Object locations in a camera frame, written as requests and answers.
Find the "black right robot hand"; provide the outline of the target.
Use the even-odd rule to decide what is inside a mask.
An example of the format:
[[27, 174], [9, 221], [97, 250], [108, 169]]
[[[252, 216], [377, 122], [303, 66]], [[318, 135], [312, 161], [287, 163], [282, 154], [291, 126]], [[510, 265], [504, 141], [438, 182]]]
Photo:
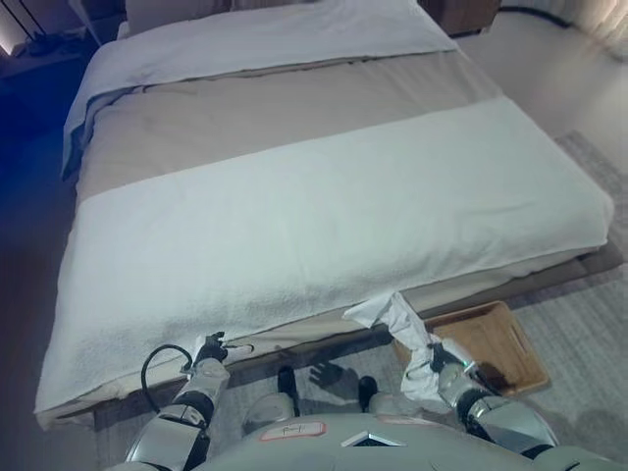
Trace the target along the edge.
[[477, 370], [471, 354], [453, 339], [433, 342], [430, 348], [433, 353], [430, 368], [442, 381], [473, 375]]

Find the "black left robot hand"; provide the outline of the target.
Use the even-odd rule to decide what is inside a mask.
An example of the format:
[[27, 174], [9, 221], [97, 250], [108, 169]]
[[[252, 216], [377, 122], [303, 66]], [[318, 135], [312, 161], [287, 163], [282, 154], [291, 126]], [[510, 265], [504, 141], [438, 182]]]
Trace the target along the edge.
[[192, 365], [196, 366], [207, 359], [215, 359], [223, 365], [230, 365], [249, 358], [254, 350], [252, 344], [226, 344], [225, 333], [219, 331], [197, 339]]

